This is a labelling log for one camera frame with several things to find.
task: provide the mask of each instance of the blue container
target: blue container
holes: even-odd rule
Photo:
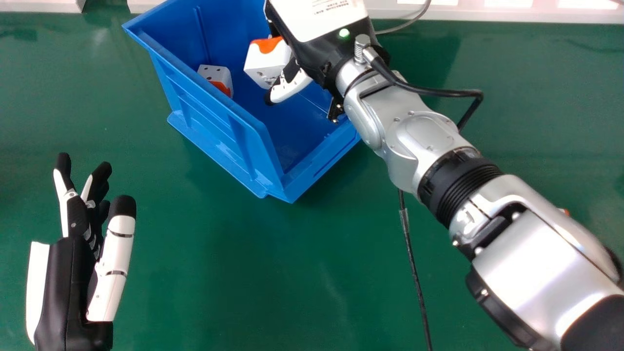
[[[258,197],[294,202],[359,136],[327,120],[331,96],[316,84],[275,106],[244,72],[249,43],[268,37],[264,0],[169,0],[124,24],[148,50],[173,112],[169,123]],[[197,74],[232,72],[230,99]]]

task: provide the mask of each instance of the black and white robotic hand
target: black and white robotic hand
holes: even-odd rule
[[[103,162],[79,194],[71,160],[59,154],[52,173],[61,207],[62,238],[31,244],[26,330],[37,351],[108,351],[124,290],[137,206],[122,195],[104,200],[112,168]],[[102,225],[109,220],[106,237]]]
[[[308,81],[332,93],[328,117],[337,121],[332,115],[344,111],[386,161],[394,185],[449,229],[450,242],[471,262],[470,294],[514,344],[624,350],[618,259],[521,179],[483,158],[460,128],[423,103],[426,88],[388,68],[363,0],[266,0],[265,15],[294,63],[266,100],[283,101]]]

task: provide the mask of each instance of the green table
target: green table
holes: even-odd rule
[[[122,4],[0,14],[0,350],[27,350],[29,244],[59,235],[51,170],[102,160],[139,204],[115,350],[424,350],[386,167],[358,144],[296,204],[257,199],[181,135]],[[419,22],[393,66],[479,87],[466,137],[624,257],[621,26]],[[468,101],[428,99],[453,118]],[[515,350],[467,293],[469,264],[409,199],[436,350]]]

